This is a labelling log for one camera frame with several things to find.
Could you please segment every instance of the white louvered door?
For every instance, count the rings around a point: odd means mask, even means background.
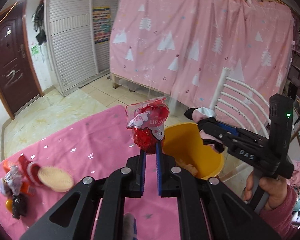
[[[93,79],[92,0],[46,0],[47,39],[61,93]]]
[[[109,6],[111,12],[111,26],[118,10],[119,0],[92,0],[93,7]],[[95,44],[99,71],[109,69],[109,41]]]

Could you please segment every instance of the pink sleeve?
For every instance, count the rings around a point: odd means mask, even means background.
[[[288,193],[284,202],[274,210],[260,212],[260,217],[267,222],[283,240],[291,239],[298,230],[291,224],[292,210],[296,203],[297,194],[288,186]]]

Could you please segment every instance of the metal pivot bolt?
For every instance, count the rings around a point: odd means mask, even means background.
[[[122,173],[122,174],[129,174],[130,172],[131,172],[131,169],[128,168],[128,167],[123,167],[123,168],[121,169],[121,173]]]
[[[82,183],[87,185],[90,184],[92,181],[93,179],[91,177],[85,177],[83,178]]]
[[[219,184],[219,179],[216,178],[216,177],[212,177],[212,178],[209,179],[209,183],[211,185],[218,185]]]
[[[174,167],[171,168],[171,171],[172,171],[172,173],[180,173],[181,172],[181,168],[177,167],[177,166],[174,166]]]

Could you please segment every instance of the brown door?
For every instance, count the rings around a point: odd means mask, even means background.
[[[25,51],[22,11],[23,4],[15,6],[0,23],[0,90],[12,113],[39,95]]]

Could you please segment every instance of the yellow bucket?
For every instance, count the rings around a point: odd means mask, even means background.
[[[198,126],[195,123],[179,123],[165,130],[163,152],[173,156],[177,161],[183,160],[192,164],[197,170],[199,179],[207,180],[217,176],[223,168],[223,154],[218,154],[203,145]]]

